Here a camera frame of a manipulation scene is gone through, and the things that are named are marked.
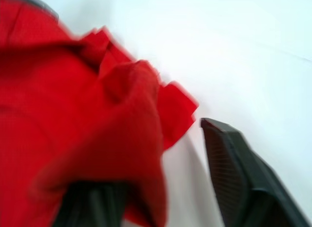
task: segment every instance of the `red garment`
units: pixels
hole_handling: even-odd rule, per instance
[[[166,221],[160,158],[196,104],[103,29],[74,39],[21,0],[0,0],[0,226],[48,227],[68,184],[128,181]],[[125,215],[148,226],[134,204]]]

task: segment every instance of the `red jacket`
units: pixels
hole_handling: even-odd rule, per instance
[[[48,227],[67,186],[128,181],[166,221],[160,158],[196,104],[106,29],[74,38],[21,0],[0,0],[0,226]],[[129,204],[125,217],[148,226]]]

